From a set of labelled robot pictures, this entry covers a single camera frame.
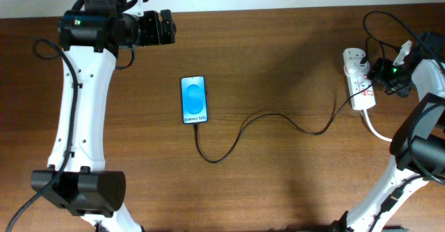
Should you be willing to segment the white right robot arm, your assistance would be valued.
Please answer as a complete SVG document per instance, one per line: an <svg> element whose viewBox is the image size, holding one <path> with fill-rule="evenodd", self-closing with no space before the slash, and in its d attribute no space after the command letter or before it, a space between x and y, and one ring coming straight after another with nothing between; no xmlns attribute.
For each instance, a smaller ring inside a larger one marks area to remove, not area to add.
<svg viewBox="0 0 445 232"><path fill-rule="evenodd" d="M431 134L444 125L444 76L437 62L422 60L412 78L420 102L397 130L384 174L368 196L328 231L383 231L414 192L430 181L444 180L444 139Z"/></svg>

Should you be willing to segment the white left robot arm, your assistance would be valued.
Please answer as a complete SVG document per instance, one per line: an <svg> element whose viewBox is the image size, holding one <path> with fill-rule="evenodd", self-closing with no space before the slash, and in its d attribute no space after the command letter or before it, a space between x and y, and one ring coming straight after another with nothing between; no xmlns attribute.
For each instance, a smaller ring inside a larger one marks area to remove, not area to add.
<svg viewBox="0 0 445 232"><path fill-rule="evenodd" d="M126 179L105 168L103 132L108 87L118 53L175 42L169 10L145 11L148 0L78 0L59 22L63 95L56 141L35 192L97 231L141 231L124 204Z"/></svg>

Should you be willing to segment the blue Galaxy smartphone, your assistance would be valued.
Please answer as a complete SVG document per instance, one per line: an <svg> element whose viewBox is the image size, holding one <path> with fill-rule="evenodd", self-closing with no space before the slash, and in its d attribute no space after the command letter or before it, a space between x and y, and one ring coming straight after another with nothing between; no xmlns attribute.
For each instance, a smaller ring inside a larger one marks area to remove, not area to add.
<svg viewBox="0 0 445 232"><path fill-rule="evenodd" d="M185 124L208 121L207 94L203 76L181 79L182 119Z"/></svg>

